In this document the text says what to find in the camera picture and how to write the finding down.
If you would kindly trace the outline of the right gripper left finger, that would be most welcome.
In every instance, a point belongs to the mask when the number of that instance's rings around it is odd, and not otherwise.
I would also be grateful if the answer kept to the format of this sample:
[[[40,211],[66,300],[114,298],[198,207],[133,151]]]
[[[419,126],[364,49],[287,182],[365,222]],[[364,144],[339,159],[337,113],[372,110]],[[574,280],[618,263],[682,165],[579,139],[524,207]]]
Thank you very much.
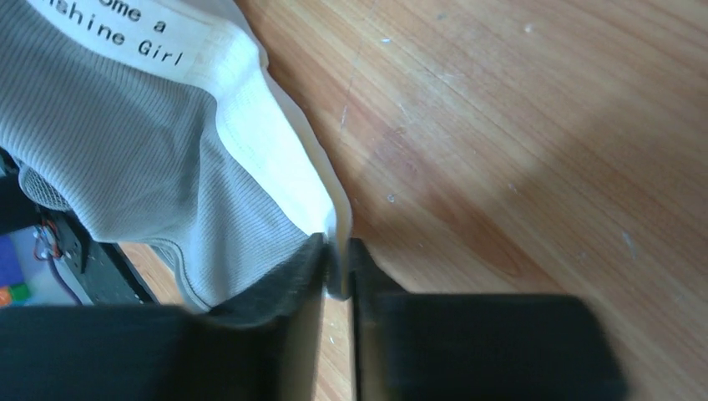
[[[311,400],[326,244],[289,260],[306,284],[285,311],[240,325],[230,302],[206,314],[175,305],[6,307],[4,400]]]

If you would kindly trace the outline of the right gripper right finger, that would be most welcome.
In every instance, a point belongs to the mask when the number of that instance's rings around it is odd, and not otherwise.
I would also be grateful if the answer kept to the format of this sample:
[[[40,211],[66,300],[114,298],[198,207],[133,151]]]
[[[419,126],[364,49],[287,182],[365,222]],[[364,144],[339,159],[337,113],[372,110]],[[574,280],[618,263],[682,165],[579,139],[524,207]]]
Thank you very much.
[[[408,292],[349,245],[357,400],[625,400],[599,319],[560,294]]]

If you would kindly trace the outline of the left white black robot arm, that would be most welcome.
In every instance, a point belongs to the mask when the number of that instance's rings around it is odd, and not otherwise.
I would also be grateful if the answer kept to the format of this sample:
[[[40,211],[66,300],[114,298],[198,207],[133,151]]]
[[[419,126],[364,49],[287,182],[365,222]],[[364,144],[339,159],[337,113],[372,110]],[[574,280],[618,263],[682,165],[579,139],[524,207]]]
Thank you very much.
[[[24,171],[1,151],[1,233],[45,228],[58,259],[96,304],[156,303],[154,293],[116,244],[94,241],[72,212],[52,211],[22,191]]]

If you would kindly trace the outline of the grey underwear white waistband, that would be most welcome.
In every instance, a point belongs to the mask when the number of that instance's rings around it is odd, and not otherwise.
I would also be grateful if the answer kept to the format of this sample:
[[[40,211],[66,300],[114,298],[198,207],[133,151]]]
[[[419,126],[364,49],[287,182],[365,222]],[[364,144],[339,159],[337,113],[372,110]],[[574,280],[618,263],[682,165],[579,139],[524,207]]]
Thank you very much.
[[[345,299],[351,207],[231,1],[4,1],[1,147],[34,200],[160,251],[186,305],[289,312],[311,241]]]

